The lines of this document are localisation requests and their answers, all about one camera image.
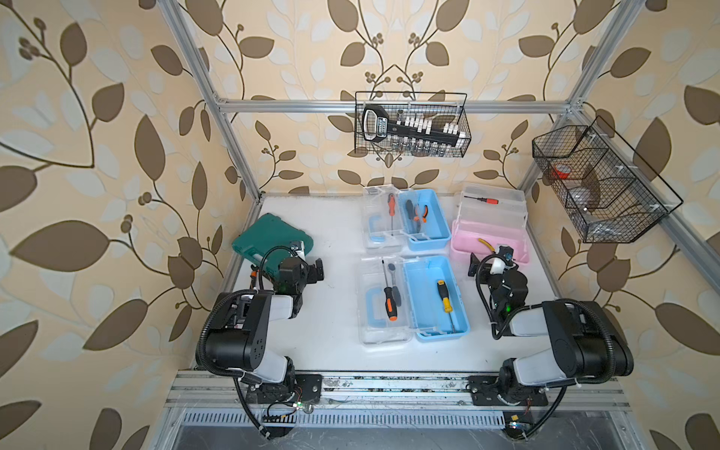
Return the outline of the blue toolbox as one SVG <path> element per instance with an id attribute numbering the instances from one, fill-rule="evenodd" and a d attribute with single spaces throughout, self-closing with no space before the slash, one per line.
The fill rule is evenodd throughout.
<path id="1" fill-rule="evenodd" d="M 387 265 L 395 264 L 402 304 L 397 320 L 386 314 L 386 296 L 382 261 L 391 284 Z M 456 332 L 451 332 L 448 316 L 438 294 L 437 281 L 447 283 L 453 306 Z M 471 331 L 461 298 L 461 290 L 448 258 L 443 255 L 401 257 L 399 255 L 364 258 L 358 273 L 358 328 L 360 342 L 369 347 L 460 339 Z"/>
<path id="2" fill-rule="evenodd" d="M 395 230 L 390 231 L 387 197 L 396 196 Z M 426 223 L 414 221 L 414 208 L 426 204 Z M 363 233 L 367 249 L 407 248 L 410 252 L 441 251 L 451 239 L 444 210 L 432 189 L 397 189 L 393 186 L 366 187 L 363 192 Z"/>

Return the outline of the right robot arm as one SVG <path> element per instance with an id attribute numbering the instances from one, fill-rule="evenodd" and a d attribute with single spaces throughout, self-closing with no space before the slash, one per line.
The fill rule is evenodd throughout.
<path id="1" fill-rule="evenodd" d="M 471 380 L 474 401 L 481 404 L 545 407 L 540 418 L 510 415 L 504 434 L 528 441 L 557 411 L 568 388 L 605 384 L 635 369 L 632 352 L 609 315 L 594 301 L 556 298 L 529 305 L 527 277 L 502 246 L 484 258 L 471 255 L 468 275 L 474 280 L 489 318 L 491 337 L 546 337 L 549 348 L 523 357 L 510 357 L 494 381 Z"/>

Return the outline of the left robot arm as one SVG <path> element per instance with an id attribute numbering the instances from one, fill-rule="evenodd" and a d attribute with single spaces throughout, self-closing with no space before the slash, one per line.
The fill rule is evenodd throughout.
<path id="1" fill-rule="evenodd" d="M 308 264 L 303 242 L 272 247 L 250 287 L 220 294 L 202 327 L 198 365 L 232 380 L 249 422 L 267 440 L 289 434 L 296 414 L 311 414 L 321 398 L 322 375 L 298 375 L 289 356 L 267 345 L 269 324 L 296 318 L 305 288 L 323 279 L 323 262 Z"/>

